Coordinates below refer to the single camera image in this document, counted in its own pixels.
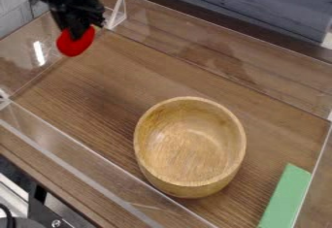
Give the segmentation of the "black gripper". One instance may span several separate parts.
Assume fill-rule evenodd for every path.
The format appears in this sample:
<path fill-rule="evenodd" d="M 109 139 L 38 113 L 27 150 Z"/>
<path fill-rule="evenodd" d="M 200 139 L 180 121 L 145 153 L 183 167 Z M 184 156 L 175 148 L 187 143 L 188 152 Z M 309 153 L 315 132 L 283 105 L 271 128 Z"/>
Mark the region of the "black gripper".
<path fill-rule="evenodd" d="M 82 38 L 90 24 L 104 26 L 105 5 L 101 0 L 41 0 L 52 9 L 60 28 L 69 28 L 73 40 Z"/>

